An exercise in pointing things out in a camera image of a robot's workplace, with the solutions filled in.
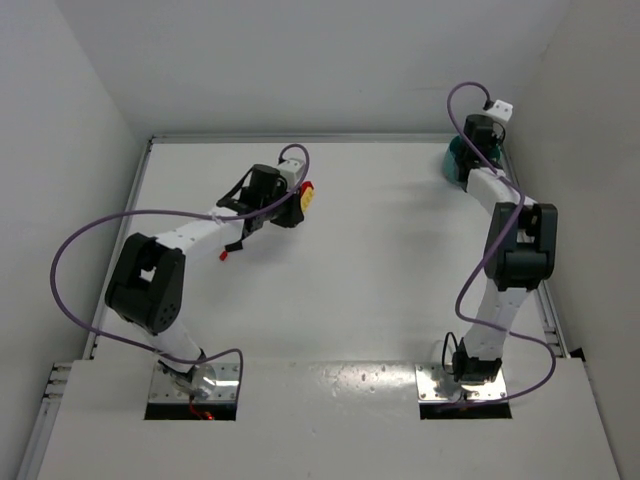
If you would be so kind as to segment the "yellow lego assembly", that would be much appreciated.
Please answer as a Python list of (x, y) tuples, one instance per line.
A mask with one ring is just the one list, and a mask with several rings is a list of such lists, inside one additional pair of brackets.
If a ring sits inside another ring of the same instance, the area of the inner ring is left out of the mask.
[(305, 213), (311, 205), (311, 202), (315, 195), (315, 188), (300, 188), (300, 208)]

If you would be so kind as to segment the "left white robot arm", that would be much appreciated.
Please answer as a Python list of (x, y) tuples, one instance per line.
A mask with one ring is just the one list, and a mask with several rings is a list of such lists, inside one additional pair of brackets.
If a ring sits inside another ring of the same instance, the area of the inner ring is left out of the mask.
[(270, 222), (294, 228), (304, 220), (307, 165), (281, 159), (276, 166), (253, 165), (223, 195), (205, 220), (146, 236), (130, 235), (121, 250), (105, 303), (144, 332), (163, 356), (159, 363), (174, 378), (190, 382), (204, 351), (179, 319), (186, 269), (211, 254), (243, 248), (243, 241)]

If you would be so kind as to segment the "black square lego plate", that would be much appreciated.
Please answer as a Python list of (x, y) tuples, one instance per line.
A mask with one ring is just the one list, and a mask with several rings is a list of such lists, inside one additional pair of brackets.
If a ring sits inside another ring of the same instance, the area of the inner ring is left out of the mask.
[(243, 242), (242, 241), (237, 241), (231, 244), (228, 244), (225, 246), (225, 250), (229, 253), (231, 252), (235, 252), (235, 251), (240, 251), (243, 249)]

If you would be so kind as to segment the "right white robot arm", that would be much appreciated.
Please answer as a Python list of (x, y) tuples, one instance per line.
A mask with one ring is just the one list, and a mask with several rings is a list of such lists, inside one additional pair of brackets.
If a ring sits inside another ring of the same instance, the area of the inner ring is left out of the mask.
[(558, 210), (507, 184), (499, 152), (504, 134), (496, 132), (497, 125), (487, 114), (471, 114), (464, 123), (466, 137), (456, 137), (449, 148), (454, 183), (491, 215), (480, 263), (485, 293), (452, 355), (451, 374), (463, 384), (497, 378), (520, 307), (555, 266)]

